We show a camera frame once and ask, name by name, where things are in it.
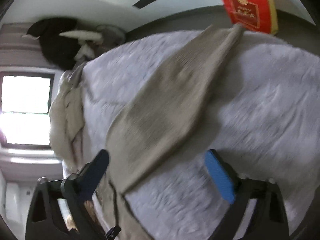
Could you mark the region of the bedroom window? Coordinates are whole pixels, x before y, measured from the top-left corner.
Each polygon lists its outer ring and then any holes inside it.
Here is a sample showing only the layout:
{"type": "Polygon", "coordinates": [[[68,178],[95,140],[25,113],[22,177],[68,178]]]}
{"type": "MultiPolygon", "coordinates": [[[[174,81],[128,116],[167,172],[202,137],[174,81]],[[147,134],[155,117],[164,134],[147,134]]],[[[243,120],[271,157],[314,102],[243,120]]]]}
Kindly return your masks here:
{"type": "Polygon", "coordinates": [[[48,150],[54,74],[1,72],[1,146],[48,150]]]}

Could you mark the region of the lavender embossed bed blanket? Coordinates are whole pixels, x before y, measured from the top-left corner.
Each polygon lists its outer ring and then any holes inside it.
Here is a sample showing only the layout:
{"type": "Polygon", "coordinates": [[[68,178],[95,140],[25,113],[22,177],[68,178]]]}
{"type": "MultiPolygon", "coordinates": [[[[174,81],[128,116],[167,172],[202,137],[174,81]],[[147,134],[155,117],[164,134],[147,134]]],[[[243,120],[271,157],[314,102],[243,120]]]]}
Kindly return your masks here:
{"type": "MultiPolygon", "coordinates": [[[[119,46],[82,72],[84,162],[163,60],[198,35],[175,31],[119,46]]],[[[238,174],[274,179],[292,239],[319,238],[319,57],[245,32],[214,86],[198,132],[126,195],[154,239],[207,239],[228,209],[204,165],[214,148],[238,174]]]]}

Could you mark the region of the black hanging garment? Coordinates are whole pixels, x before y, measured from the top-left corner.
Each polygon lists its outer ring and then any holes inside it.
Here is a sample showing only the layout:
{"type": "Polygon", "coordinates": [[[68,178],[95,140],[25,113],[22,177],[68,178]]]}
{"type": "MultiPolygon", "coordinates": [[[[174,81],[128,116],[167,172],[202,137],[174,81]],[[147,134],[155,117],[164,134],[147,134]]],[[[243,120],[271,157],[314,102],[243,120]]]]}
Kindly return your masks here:
{"type": "Polygon", "coordinates": [[[47,18],[34,23],[27,34],[38,39],[45,59],[66,71],[76,64],[75,56],[81,46],[78,40],[61,36],[61,33],[73,31],[77,28],[74,18],[47,18]]]}

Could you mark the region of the red paper gift bag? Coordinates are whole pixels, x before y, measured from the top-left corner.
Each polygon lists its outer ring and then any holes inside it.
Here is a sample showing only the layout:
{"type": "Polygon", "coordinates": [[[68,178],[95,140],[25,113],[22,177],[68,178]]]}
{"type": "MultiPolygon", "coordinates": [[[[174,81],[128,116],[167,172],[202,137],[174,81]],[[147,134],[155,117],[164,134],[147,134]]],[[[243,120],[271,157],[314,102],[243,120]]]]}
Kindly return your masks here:
{"type": "Polygon", "coordinates": [[[278,18],[274,0],[222,0],[232,23],[251,31],[276,35],[278,18]]]}

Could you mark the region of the taupe knit sweater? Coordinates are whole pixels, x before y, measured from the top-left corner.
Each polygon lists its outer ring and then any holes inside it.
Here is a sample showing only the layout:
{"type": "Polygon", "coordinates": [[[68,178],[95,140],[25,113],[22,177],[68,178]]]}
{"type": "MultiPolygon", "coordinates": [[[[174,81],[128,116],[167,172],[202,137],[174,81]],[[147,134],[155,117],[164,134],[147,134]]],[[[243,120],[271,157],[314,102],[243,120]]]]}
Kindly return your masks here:
{"type": "Polygon", "coordinates": [[[116,116],[106,136],[107,189],[121,239],[149,239],[124,196],[191,136],[244,29],[209,27],[164,60],[116,116]]]}

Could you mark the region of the beige quilted jacket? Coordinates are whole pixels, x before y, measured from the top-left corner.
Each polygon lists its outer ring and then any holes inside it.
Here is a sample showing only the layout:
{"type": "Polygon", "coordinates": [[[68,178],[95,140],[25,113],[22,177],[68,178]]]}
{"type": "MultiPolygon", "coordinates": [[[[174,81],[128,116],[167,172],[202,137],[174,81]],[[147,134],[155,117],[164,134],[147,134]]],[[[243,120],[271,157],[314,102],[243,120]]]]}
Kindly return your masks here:
{"type": "Polygon", "coordinates": [[[85,121],[82,105],[81,76],[86,64],[65,71],[59,81],[57,95],[50,107],[50,146],[69,171],[78,170],[74,139],[81,133],[85,121]]]}

